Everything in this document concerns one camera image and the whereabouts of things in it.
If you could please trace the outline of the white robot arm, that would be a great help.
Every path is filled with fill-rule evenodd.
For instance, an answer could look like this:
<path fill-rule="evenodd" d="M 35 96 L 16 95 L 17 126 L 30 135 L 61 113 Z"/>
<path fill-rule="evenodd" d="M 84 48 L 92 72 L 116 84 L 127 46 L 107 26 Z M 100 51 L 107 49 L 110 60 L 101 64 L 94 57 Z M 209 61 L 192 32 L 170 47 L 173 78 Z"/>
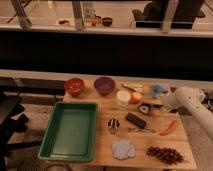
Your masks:
<path fill-rule="evenodd" d="M 161 106 L 166 110 L 174 110 L 179 107 L 187 109 L 213 141 L 213 113 L 202 104 L 205 93 L 201 89 L 178 87 L 171 93 L 151 91 L 151 96 L 153 99 L 159 98 Z"/>

